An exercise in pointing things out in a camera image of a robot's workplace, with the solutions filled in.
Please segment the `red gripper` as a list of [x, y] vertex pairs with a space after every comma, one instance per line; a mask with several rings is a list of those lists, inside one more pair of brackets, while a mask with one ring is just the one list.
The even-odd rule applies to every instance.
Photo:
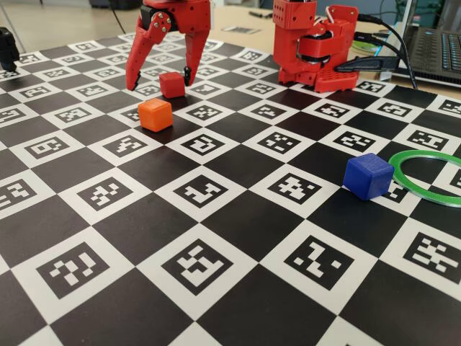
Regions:
[[144, 61], [153, 45], [161, 43], [168, 31], [185, 34], [184, 83], [191, 86], [210, 32], [210, 12], [209, 1], [143, 1], [125, 67], [127, 89], [136, 88]]

